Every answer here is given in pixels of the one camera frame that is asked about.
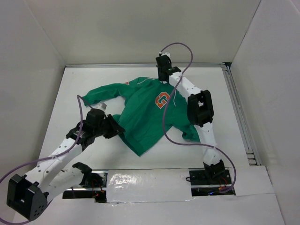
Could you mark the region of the green zip-up jacket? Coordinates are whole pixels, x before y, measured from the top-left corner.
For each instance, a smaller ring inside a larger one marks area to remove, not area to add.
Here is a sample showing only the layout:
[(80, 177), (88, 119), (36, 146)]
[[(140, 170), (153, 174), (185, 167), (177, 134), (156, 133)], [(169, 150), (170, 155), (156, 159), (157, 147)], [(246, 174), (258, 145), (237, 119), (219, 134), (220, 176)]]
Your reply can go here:
[(182, 132), (182, 138), (199, 142), (195, 127), (187, 117), (187, 103), (173, 86), (158, 79), (138, 77), (126, 83), (113, 83), (90, 90), (83, 99), (96, 105), (113, 98), (125, 99), (121, 114), (113, 115), (125, 129), (120, 139), (138, 156), (152, 148), (171, 127)]

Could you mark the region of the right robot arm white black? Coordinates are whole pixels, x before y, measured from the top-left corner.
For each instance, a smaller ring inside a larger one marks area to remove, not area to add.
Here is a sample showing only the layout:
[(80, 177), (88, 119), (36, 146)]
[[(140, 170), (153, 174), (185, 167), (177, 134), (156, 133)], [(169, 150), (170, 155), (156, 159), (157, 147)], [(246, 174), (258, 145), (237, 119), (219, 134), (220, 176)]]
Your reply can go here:
[(192, 84), (178, 67), (172, 66), (170, 54), (159, 53), (156, 57), (158, 79), (167, 82), (179, 92), (187, 102), (185, 115), (197, 130), (200, 142), (205, 147), (203, 164), (205, 180), (214, 184), (221, 178), (225, 165), (221, 153), (216, 149), (217, 143), (213, 132), (214, 109), (211, 93)]

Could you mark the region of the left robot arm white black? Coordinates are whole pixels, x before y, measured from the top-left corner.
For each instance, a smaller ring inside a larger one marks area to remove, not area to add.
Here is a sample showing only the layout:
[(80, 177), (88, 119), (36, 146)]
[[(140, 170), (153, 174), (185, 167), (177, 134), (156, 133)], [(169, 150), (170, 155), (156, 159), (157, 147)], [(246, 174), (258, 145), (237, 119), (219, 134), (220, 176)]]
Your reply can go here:
[(7, 206), (21, 214), (28, 221), (36, 220), (49, 203), (66, 189), (92, 183), (92, 169), (77, 162), (69, 169), (64, 167), (79, 156), (97, 137), (110, 139), (125, 132), (110, 114), (100, 109), (91, 109), (71, 129), (58, 148), (48, 157), (40, 160), (24, 175), (13, 175), (8, 182)]

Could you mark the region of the silver aluminium back rail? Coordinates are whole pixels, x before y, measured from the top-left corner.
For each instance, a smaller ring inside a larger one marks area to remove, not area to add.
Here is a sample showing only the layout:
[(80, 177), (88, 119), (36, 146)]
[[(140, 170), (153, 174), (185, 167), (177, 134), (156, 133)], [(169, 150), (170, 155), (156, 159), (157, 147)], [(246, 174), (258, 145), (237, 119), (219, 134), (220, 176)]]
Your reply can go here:
[[(227, 69), (231, 67), (231, 62), (221, 62), (221, 63), (192, 63), (190, 68), (222, 68)], [(156, 63), (124, 63), (124, 64), (69, 64), (65, 68), (156, 68)]]

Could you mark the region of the silver aluminium rail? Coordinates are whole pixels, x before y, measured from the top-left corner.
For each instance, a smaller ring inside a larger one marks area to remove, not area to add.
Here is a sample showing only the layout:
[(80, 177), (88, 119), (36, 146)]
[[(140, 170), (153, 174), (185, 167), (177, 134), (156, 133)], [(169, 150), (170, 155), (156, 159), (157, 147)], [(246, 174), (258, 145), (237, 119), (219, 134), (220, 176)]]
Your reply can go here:
[[(221, 62), (221, 63), (192, 63), (190, 68), (222, 68), (227, 69), (231, 67), (231, 62)], [(69, 64), (65, 68), (156, 68), (156, 63), (124, 63), (124, 64)]]
[(259, 166), (262, 165), (260, 156), (257, 152), (257, 147), (252, 138), (248, 122), (246, 120), (244, 110), (242, 108), (241, 100), (238, 94), (238, 90), (236, 88), (230, 67), (230, 62), (224, 62), (224, 67), (222, 68), (223, 74), (226, 80), (227, 87), (229, 89), (229, 93), (232, 99), (234, 111), (237, 117), (237, 122), (239, 125), (239, 129), (241, 132), (241, 137), (245, 146), (246, 155), (248, 158), (248, 163), (250, 166)]

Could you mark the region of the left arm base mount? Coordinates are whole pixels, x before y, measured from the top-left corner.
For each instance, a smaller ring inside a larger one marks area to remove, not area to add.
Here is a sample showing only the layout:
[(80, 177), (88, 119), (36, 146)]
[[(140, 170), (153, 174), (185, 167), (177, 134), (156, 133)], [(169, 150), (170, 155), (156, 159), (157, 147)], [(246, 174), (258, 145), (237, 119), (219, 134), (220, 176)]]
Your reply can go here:
[(63, 192), (62, 199), (92, 199), (96, 203), (107, 203), (107, 170), (93, 170), (88, 184), (73, 186)]

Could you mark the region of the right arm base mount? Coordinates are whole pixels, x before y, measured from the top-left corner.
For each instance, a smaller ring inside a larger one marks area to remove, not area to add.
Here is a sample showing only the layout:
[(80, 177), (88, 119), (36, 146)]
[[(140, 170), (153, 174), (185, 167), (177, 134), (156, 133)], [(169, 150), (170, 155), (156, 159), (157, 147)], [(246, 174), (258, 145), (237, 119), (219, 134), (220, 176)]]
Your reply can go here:
[(217, 196), (217, 195), (235, 195), (234, 189), (221, 193), (220, 190), (230, 187), (232, 178), (230, 172), (226, 169), (216, 178), (208, 178), (203, 169), (189, 170), (189, 175), (185, 178), (191, 186), (191, 194), (195, 196)]

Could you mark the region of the silver aluminium right rail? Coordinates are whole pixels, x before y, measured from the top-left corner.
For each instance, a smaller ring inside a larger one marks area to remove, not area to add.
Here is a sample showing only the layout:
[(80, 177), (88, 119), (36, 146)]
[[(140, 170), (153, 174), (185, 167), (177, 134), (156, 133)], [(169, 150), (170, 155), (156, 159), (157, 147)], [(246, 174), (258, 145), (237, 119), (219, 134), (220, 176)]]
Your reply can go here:
[(257, 147), (252, 138), (248, 122), (246, 120), (244, 110), (242, 108), (241, 100), (238, 94), (238, 90), (236, 88), (230, 67), (230, 62), (224, 62), (224, 67), (222, 68), (223, 74), (226, 80), (227, 87), (229, 89), (229, 93), (232, 99), (234, 111), (237, 117), (237, 122), (239, 125), (239, 129), (241, 132), (241, 137), (245, 146), (246, 155), (248, 158), (248, 163), (250, 166), (259, 166), (262, 165), (260, 156), (257, 152)]

